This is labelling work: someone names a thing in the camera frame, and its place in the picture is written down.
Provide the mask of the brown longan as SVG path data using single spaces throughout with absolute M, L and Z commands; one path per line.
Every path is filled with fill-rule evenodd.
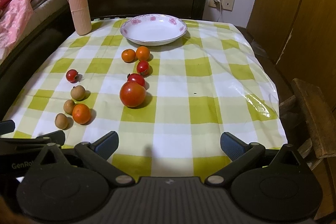
M 63 110 L 67 114 L 72 115 L 75 105 L 76 104 L 73 100 L 66 100 L 66 102 L 64 102 L 64 105 L 63 105 Z
M 68 118 L 63 113 L 57 114 L 55 117 L 55 125 L 61 130 L 66 129 L 68 127 Z
M 76 101 L 81 101 L 85 97 L 86 90 L 83 86 L 78 85 L 71 89 L 71 97 Z

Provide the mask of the small orange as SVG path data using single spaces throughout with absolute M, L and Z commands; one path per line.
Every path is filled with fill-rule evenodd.
M 137 48 L 135 55 L 139 61 L 147 61 L 150 57 L 150 50 L 146 46 Z
M 91 119 L 91 110 L 85 104 L 76 104 L 72 111 L 72 118 L 78 124 L 86 124 Z
M 136 54 L 133 49 L 126 49 L 122 52 L 121 58 L 126 63 L 132 63 L 136 59 Z

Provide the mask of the cherry tomato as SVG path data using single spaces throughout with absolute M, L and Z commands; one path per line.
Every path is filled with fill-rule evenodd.
M 148 75 L 150 65 L 146 60 L 141 60 L 138 62 L 136 70 L 139 75 L 145 76 Z
M 70 69 L 67 73 L 66 73 L 66 79 L 68 82 L 70 83 L 76 83 L 78 81 L 78 77 L 79 77 L 79 73 L 77 70 L 75 69 Z
M 134 83 L 137 83 L 137 84 L 143 86 L 144 88 L 146 87 L 145 79 L 143 78 L 142 75 L 139 75 L 137 73 L 128 74 L 127 75 L 127 82 L 134 82 Z

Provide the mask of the large red tomato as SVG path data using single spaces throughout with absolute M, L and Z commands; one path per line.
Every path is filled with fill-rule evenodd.
M 120 100 L 126 107 L 138 107 L 145 98 L 146 89 L 136 82 L 126 82 L 121 87 Z

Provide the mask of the wooden stool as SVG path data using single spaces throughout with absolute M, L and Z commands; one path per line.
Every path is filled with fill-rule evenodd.
M 295 78 L 291 88 L 293 95 L 279 105 L 280 120 L 288 142 L 315 169 L 335 157 L 335 118 L 318 86 Z

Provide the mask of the green white checkered tablecloth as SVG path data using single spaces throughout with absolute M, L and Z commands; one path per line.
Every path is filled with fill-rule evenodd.
M 120 33 L 122 23 L 100 20 L 90 34 L 63 41 L 6 110 L 5 118 L 16 124 L 12 137 L 34 138 L 56 129 L 55 117 L 72 89 L 66 72 L 75 69 L 89 92 L 84 104 L 92 121 L 72 122 L 65 147 L 116 131 L 120 144 L 111 163 L 135 178 L 207 177 L 229 163 L 220 147 L 225 131 L 267 148 L 286 142 L 276 86 L 248 41 L 228 23 L 189 20 L 185 36 L 151 48 L 144 105 L 125 107 L 120 88 L 136 64 L 121 58 L 134 48 Z

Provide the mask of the pink patterned blanket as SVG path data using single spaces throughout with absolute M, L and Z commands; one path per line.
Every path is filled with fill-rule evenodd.
M 31 0 L 1 0 L 1 48 L 12 50 L 33 14 Z

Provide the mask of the bed mattress with grey sheet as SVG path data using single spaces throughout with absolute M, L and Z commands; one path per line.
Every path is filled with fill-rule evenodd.
M 51 19 L 51 16 L 60 11 L 61 8 L 67 6 L 67 0 L 32 0 L 31 6 L 33 8 L 33 14 L 29 19 L 26 28 L 24 29 L 19 40 L 15 44 L 12 50 L 3 50 L 1 48 L 1 62 L 4 62 L 8 55 L 33 31 L 36 31 L 38 27 L 42 25 L 47 19 Z

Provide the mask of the white floral porcelain bowl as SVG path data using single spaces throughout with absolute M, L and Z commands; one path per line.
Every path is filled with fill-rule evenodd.
M 120 27 L 122 36 L 140 46 L 163 46 L 187 32 L 183 20 L 163 14 L 146 14 L 128 19 Z

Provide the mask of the brown wooden wardrobe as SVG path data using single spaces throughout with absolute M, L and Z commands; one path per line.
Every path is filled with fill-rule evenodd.
M 335 109 L 335 0 L 255 0 L 247 30 L 287 81 L 319 86 Z

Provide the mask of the pink ribbed cylindrical case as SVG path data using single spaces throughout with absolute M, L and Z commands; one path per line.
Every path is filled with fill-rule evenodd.
M 68 0 L 68 2 L 76 33 L 80 36 L 90 33 L 92 24 L 88 0 Z

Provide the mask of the white wall power socket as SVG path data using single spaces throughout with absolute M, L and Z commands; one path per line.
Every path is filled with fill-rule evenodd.
M 235 0 L 209 0 L 209 7 L 232 11 Z

